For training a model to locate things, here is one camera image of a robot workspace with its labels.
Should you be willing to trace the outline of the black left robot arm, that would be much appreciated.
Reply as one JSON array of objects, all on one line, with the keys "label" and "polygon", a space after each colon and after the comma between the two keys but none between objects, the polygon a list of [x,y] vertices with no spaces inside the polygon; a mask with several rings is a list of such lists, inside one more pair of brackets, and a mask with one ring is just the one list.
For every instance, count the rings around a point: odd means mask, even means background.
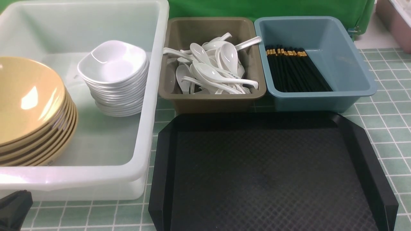
[{"label": "black left robot arm", "polygon": [[32,193],[15,191],[0,199],[0,230],[20,231],[33,205]]}]

